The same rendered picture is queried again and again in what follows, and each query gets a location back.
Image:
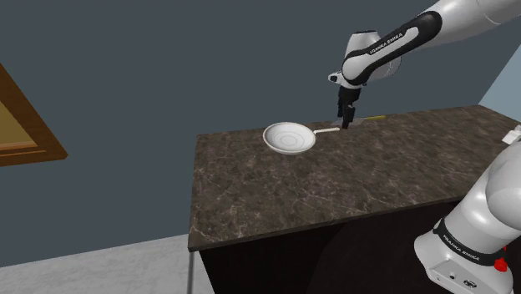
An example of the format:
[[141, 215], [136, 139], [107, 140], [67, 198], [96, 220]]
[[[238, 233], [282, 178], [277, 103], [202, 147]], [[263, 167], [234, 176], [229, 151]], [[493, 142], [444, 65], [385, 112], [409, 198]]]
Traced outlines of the white frying pan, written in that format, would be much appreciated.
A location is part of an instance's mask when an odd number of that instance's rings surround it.
[[307, 152], [315, 145], [317, 134], [339, 130], [339, 127], [312, 130], [303, 124], [280, 122], [266, 127], [262, 139], [276, 153], [298, 155]]

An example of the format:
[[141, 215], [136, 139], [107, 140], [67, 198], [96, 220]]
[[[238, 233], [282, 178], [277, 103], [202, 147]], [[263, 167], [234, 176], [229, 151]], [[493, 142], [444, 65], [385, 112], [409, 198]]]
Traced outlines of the small white object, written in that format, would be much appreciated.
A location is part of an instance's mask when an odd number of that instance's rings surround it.
[[510, 130], [502, 141], [506, 144], [513, 144], [521, 140], [521, 124], [518, 124], [514, 129]]

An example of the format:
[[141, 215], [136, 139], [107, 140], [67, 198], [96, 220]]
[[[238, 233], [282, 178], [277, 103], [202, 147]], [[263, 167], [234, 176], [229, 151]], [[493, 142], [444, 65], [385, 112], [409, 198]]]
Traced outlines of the brown framed wall picture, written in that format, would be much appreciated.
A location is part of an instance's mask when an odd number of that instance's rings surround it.
[[0, 166], [67, 157], [64, 147], [0, 64]]

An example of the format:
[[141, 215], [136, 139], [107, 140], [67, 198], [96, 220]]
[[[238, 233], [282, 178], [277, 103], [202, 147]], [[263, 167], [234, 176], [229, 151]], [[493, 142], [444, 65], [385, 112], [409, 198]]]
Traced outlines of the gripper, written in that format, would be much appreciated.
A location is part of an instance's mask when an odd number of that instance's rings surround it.
[[359, 100], [361, 88], [349, 89], [343, 86], [339, 87], [337, 117], [342, 118], [342, 128], [347, 129], [349, 124], [354, 120], [356, 108], [353, 104]]

